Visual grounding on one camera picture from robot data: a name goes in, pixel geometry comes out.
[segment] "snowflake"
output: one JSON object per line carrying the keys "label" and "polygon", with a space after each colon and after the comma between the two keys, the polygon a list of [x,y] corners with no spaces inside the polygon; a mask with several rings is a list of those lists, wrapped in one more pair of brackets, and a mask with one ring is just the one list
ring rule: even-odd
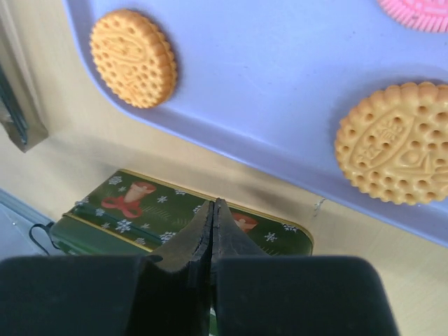
{"label": "snowflake", "polygon": [[285,229],[285,231],[297,232],[297,228],[295,226],[288,225],[288,224],[282,224],[282,225],[283,225],[283,229]]}
{"label": "snowflake", "polygon": [[89,202],[89,197],[86,196],[81,201],[75,202],[75,206],[84,205],[84,204],[87,204],[88,202]]}
{"label": "snowflake", "polygon": [[120,233],[123,233],[124,231],[130,231],[131,230],[131,224],[132,222],[129,222],[128,220],[120,220],[117,223],[117,227],[115,230],[120,231]]}
{"label": "snowflake", "polygon": [[199,211],[199,209],[201,209],[202,205],[198,205],[193,209],[193,213],[197,214],[197,212]]}
{"label": "snowflake", "polygon": [[168,242],[175,235],[176,235],[175,232],[165,232],[164,234],[161,234],[160,238],[162,240],[162,244],[165,244],[166,242]]}
{"label": "snowflake", "polygon": [[266,242],[273,242],[274,240],[277,240],[277,237],[275,237],[275,233],[269,232],[265,235]]}
{"label": "snowflake", "polygon": [[105,210],[103,210],[101,208],[98,208],[98,209],[95,210],[95,215],[98,216],[98,217],[103,216],[104,213],[105,213]]}
{"label": "snowflake", "polygon": [[136,242],[136,243],[138,243],[140,245],[146,244],[146,241],[145,241],[144,238],[137,238],[137,239],[134,240],[134,242]]}
{"label": "snowflake", "polygon": [[116,186],[117,184],[123,182],[123,180],[121,179],[121,176],[112,176],[108,182],[109,184]]}
{"label": "snowflake", "polygon": [[166,202],[168,200],[167,196],[160,196],[159,198],[157,198],[157,203],[163,203]]}

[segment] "blue tray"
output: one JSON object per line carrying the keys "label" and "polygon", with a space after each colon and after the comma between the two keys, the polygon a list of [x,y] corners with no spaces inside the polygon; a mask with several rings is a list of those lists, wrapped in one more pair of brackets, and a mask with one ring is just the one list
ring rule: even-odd
{"label": "blue tray", "polygon": [[[448,246],[448,201],[371,199],[343,177],[333,149],[339,120],[375,90],[448,81],[446,34],[405,29],[375,0],[64,2],[85,68],[126,115]],[[118,8],[147,15],[174,47],[178,86],[157,108],[119,100],[95,70],[90,30]]]}

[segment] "pink scalloped object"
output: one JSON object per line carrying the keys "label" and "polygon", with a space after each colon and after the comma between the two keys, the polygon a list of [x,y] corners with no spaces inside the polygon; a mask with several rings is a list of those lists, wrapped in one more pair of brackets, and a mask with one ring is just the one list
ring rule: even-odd
{"label": "pink scalloped object", "polygon": [[407,28],[448,32],[448,0],[378,0],[384,11]]}

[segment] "light wood surface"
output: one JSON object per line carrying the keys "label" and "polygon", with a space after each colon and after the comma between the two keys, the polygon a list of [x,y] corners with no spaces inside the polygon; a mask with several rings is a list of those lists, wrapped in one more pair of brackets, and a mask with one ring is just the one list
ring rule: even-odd
{"label": "light wood surface", "polygon": [[115,110],[91,83],[58,0],[8,3],[50,138],[21,153],[0,130],[0,188],[58,219],[128,168],[300,222],[315,254],[360,256],[379,271],[402,335],[448,335],[448,250],[321,200]]}

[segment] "red bow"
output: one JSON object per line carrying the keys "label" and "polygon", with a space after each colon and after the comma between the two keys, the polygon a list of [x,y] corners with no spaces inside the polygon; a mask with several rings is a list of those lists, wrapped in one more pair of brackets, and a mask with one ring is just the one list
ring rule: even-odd
{"label": "red bow", "polygon": [[140,217],[143,211],[139,208],[140,201],[133,201],[126,203],[123,196],[117,198],[106,197],[101,201],[101,206],[108,209],[121,210],[126,218],[136,218]]}

